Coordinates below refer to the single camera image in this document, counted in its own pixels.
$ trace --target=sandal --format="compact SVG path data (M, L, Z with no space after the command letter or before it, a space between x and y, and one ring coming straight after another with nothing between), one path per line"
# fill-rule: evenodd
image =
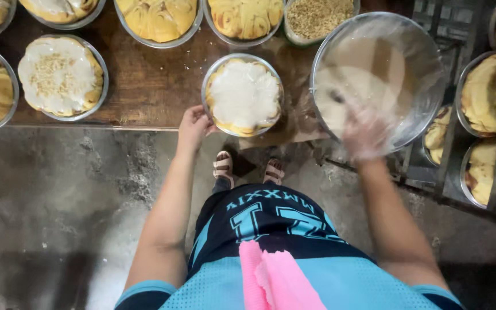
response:
M217 158L220 156L227 156L227 158L222 159L217 161ZM229 180L230 188L232 189L235 187L235 181L232 179L233 178L233 158L231 157L231 154L227 151L221 151L217 153L216 156L216 161L213 163L214 165L214 171L213 175L214 177L217 178L225 178Z
M270 159L269 162L267 162L267 167L265 169L265 177L263 181L264 183L266 183L267 181L272 181L277 185L282 185L282 178L284 178L284 171L275 168L273 163L282 166L282 164L278 159L274 159L274 158Z

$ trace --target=concrete floor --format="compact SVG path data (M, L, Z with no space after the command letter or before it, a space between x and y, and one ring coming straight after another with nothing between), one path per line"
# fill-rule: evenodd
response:
M110 309L175 152L176 133L0 130L0 309ZM213 135L197 162L186 242L210 194L211 162L235 139ZM315 165L306 144L246 150L238 184L261 180L269 156L284 184L319 203L348 242L372 254L357 176ZM468 309L496 309L496 225L401 191L453 291Z

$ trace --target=gloved hand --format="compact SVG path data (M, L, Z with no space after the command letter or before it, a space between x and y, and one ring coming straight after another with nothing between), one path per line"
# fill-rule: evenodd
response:
M371 106L361 106L349 100L345 104L348 113L342 142L351 160L368 160L388 154L392 121Z

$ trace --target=person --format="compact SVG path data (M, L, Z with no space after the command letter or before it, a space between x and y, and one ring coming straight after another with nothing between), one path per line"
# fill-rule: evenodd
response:
M214 163L216 184L186 261L195 157L203 138L217 130L196 106L183 116L176 155L115 309L463 309L403 207L384 160L373 157L384 127L351 118L343 142L351 154L364 154L354 163L376 261L341 239L315 201L281 186L279 160L270 161L262 184L234 187L227 152ZM264 252L253 257L266 261L267 272L261 265L252 266L255 273L245 268L250 259L239 249L254 243ZM265 300L254 304L257 296ZM288 302L298 306L285 307Z

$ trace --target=bowl of chopped nuts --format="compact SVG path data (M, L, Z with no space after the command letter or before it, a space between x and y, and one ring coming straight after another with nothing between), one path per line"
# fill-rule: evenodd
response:
M284 31L295 45L321 42L345 20L359 14L361 0L291 0L284 9Z

